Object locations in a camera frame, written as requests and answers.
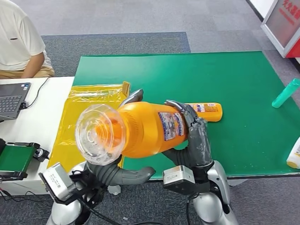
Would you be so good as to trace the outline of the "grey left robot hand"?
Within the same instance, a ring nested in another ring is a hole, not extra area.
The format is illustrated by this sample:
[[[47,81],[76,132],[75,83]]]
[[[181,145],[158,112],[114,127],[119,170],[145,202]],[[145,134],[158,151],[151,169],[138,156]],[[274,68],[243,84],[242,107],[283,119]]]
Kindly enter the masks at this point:
[[[93,174],[96,181],[106,186],[143,184],[156,172],[154,168],[148,166],[140,170],[122,169],[118,166],[120,161],[121,157],[104,166],[87,162],[85,168]]]

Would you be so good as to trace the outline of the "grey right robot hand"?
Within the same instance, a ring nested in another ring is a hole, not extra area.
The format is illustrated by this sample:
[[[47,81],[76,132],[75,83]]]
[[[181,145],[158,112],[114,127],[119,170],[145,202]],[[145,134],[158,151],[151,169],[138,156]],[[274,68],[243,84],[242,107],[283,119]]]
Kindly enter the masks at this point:
[[[175,165],[184,165],[191,169],[213,163],[207,135],[207,123],[204,119],[198,117],[191,105],[173,100],[166,100],[164,104],[179,110],[184,117],[188,143],[184,149],[171,148],[163,152],[163,155]]]

